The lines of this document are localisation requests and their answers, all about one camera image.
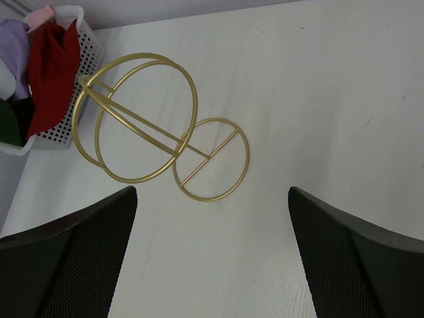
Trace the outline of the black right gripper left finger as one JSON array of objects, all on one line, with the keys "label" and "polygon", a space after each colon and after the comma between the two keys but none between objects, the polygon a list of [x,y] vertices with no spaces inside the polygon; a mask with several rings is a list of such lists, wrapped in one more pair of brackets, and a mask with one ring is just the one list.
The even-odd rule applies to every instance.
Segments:
[{"label": "black right gripper left finger", "polygon": [[107,317],[136,208],[128,186],[1,238],[1,316]]}]

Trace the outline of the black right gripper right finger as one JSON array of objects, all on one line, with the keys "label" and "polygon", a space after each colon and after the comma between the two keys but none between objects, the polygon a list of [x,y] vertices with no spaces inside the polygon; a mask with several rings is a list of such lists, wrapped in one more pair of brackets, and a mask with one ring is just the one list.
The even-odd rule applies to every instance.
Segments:
[{"label": "black right gripper right finger", "polygon": [[288,209],[318,317],[422,317],[423,241],[291,187]]}]

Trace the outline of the dark green cap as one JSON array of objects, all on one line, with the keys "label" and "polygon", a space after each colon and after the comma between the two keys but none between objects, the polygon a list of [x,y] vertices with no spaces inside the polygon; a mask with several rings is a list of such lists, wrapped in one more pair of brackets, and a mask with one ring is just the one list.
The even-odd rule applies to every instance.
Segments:
[{"label": "dark green cap", "polygon": [[0,137],[1,142],[13,146],[23,146],[19,123],[12,107],[3,99],[0,107]]}]

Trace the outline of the white NY cap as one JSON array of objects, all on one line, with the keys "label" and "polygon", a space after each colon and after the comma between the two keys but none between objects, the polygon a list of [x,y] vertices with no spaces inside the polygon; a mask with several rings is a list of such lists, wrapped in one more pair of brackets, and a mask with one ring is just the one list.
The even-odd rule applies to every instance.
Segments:
[{"label": "white NY cap", "polygon": [[0,98],[8,100],[16,91],[16,79],[5,63],[0,60]]}]

